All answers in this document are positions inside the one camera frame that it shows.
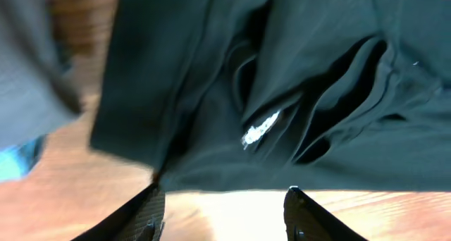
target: gray fabric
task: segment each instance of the gray fabric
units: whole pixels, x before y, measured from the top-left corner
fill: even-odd
[[[121,0],[92,146],[167,190],[451,190],[450,9]]]
[[[78,98],[61,77],[47,0],[0,0],[0,149],[73,121]]]

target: blue fabric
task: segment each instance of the blue fabric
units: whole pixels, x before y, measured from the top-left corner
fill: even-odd
[[[19,180],[35,167],[42,153],[44,138],[0,151],[0,182]]]

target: wooden floor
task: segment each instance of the wooden floor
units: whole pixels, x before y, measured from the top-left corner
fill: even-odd
[[[27,179],[0,184],[0,241],[70,240],[149,183],[151,170],[87,148],[115,6],[116,0],[53,0],[58,36],[74,52],[75,81],[87,111],[50,136]],[[451,240],[449,193],[308,194],[370,240]],[[286,240],[284,195],[170,194],[162,240]]]

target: dark green fabric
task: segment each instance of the dark green fabric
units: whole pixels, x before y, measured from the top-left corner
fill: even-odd
[[[92,146],[153,166],[167,190],[451,190],[449,11],[121,0]]]

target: wooden surface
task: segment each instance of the wooden surface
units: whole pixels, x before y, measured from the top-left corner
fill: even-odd
[[[116,0],[53,0],[86,114],[50,136],[31,175],[0,184],[0,240],[70,240],[148,185],[151,170],[91,152],[87,139]],[[370,240],[451,240],[451,194],[308,192]],[[167,196],[162,240],[286,240],[285,191]]]

